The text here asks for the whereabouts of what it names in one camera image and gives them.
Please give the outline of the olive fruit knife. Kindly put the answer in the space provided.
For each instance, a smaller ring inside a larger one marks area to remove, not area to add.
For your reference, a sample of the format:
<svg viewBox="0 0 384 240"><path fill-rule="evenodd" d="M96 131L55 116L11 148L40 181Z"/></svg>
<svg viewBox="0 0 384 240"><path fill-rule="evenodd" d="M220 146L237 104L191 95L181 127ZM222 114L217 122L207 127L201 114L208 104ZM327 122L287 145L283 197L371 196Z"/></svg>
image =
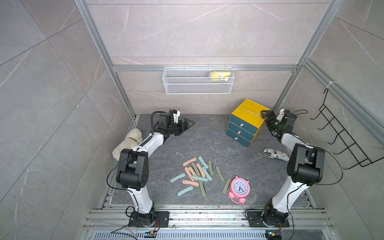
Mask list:
<svg viewBox="0 0 384 240"><path fill-rule="evenodd" d="M216 166L216 171L217 171L217 174L218 174L218 176L219 176L221 182L224 182L225 179L224 179L224 176L223 176L223 174L222 174L221 169L220 169L219 166Z"/></svg>
<svg viewBox="0 0 384 240"><path fill-rule="evenodd" d="M209 172L210 172L210 175L213 176L214 175L214 168L213 168L213 162L211 160L208 161L208 165L209 165Z"/></svg>
<svg viewBox="0 0 384 240"><path fill-rule="evenodd" d="M231 178L228 178L225 182L225 185L223 187L222 193L225 195L228 192L230 183L232 182Z"/></svg>
<svg viewBox="0 0 384 240"><path fill-rule="evenodd" d="M207 197L207 192L206 192L206 189L205 189L203 181L199 181L199 187L200 187L201 194L202 194L203 198L206 198Z"/></svg>

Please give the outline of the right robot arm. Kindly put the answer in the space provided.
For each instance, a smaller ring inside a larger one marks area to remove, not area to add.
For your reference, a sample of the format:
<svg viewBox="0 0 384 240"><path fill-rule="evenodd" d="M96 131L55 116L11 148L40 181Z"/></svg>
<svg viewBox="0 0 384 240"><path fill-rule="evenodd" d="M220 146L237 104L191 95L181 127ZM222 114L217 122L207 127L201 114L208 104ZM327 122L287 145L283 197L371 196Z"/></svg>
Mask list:
<svg viewBox="0 0 384 240"><path fill-rule="evenodd" d="M272 110L262 110L261 115L272 136L284 145L289 156L288 177L263 211L263 223L267 227L274 227L286 221L293 203L303 191L322 180L326 153L324 149L307 144L293 133L297 116L289 110L282 109L279 115Z"/></svg>

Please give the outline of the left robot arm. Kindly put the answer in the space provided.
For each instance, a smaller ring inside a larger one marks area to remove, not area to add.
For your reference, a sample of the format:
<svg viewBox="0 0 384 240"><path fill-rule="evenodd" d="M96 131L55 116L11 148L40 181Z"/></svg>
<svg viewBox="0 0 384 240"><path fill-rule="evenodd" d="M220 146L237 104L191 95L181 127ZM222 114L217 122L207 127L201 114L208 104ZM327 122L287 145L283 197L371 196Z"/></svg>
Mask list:
<svg viewBox="0 0 384 240"><path fill-rule="evenodd" d="M151 114L150 134L133 149L123 149L117 165L116 182L127 191L134 203L130 225L151 227L160 225L156 218L154 202L151 200L147 182L149 180L149 157L171 136L179 136L190 129L195 122L180 120L180 112L155 111Z"/></svg>

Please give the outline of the yellow teal drawer cabinet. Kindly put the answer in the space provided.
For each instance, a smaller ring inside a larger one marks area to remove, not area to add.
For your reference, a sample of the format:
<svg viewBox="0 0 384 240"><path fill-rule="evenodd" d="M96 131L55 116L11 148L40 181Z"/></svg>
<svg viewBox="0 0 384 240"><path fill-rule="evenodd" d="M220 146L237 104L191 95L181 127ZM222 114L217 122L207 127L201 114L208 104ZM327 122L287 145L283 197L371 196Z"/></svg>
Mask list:
<svg viewBox="0 0 384 240"><path fill-rule="evenodd" d="M264 126L262 111L269 111L249 99L244 100L230 115L226 135L248 148Z"/></svg>

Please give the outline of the olive fruit knife bottom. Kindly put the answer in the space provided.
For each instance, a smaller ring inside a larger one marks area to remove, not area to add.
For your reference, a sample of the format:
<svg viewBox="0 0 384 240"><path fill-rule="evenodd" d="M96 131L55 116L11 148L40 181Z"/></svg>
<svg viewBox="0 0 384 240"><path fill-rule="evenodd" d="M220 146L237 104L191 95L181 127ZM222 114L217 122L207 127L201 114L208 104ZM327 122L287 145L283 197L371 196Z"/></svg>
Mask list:
<svg viewBox="0 0 384 240"><path fill-rule="evenodd" d="M206 189L205 189L203 181L199 181L199 187L200 187L201 194L202 194L203 198L206 198L207 197L207 192L206 192Z"/></svg>

